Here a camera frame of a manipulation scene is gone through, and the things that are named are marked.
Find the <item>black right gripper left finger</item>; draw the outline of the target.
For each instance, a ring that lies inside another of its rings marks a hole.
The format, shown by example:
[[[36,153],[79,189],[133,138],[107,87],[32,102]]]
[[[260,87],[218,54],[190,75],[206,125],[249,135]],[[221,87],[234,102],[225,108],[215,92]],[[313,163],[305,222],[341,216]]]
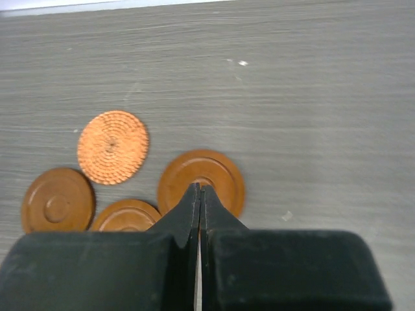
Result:
[[[200,187],[144,232],[39,232],[1,265],[2,310],[194,310]]]

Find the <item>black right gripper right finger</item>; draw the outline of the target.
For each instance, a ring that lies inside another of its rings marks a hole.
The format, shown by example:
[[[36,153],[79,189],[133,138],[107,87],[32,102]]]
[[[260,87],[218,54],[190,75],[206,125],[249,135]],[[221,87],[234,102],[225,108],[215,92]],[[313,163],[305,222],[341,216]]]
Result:
[[[249,229],[200,198],[204,310],[391,310],[367,243],[337,230]]]

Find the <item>brown wooden coaster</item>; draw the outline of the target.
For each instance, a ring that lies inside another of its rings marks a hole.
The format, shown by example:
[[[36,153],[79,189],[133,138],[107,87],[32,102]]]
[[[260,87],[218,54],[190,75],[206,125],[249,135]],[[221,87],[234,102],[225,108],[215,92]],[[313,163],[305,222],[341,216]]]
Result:
[[[237,165],[214,150],[191,150],[172,160],[158,185],[158,209],[162,215],[176,207],[188,186],[211,185],[222,205],[239,217],[243,212],[245,186]]]
[[[25,233],[85,231],[95,208],[95,192],[83,174],[72,168],[53,168],[27,189],[21,204],[21,225]]]
[[[91,225],[91,231],[146,231],[161,219],[147,202],[124,199],[107,206]]]

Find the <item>woven rattan coaster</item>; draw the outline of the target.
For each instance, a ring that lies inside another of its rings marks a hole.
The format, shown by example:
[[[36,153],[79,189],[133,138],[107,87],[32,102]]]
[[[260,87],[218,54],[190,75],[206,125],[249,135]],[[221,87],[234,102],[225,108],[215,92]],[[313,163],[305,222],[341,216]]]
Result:
[[[116,185],[143,165],[150,146],[145,124],[132,113],[111,110],[93,118],[77,144],[78,163],[95,183]]]

